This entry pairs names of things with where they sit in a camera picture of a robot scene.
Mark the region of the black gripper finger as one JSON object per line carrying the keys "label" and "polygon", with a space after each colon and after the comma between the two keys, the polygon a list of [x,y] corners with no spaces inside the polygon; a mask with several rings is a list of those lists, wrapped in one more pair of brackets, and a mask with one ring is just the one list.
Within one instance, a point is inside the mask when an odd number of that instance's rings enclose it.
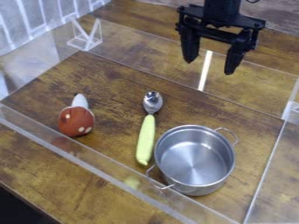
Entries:
{"label": "black gripper finger", "polygon": [[181,41],[181,55],[186,63],[192,63],[198,56],[200,50],[200,37],[196,31],[186,27],[180,26],[180,41]]}
{"label": "black gripper finger", "polygon": [[234,73],[234,70],[244,58],[244,55],[248,51],[256,48],[256,44],[251,42],[234,42],[230,45],[230,48],[226,52],[225,65],[224,65],[224,74],[230,75]]}

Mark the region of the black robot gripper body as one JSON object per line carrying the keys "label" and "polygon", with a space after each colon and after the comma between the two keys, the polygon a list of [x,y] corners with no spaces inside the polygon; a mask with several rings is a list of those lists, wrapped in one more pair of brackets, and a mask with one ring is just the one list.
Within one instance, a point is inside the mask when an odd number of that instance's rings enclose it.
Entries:
{"label": "black robot gripper body", "polygon": [[257,34],[265,28],[263,19],[244,16],[240,12],[241,0],[202,0],[202,6],[190,3],[177,8],[176,31],[185,25],[200,38],[233,44],[251,42],[257,45]]}

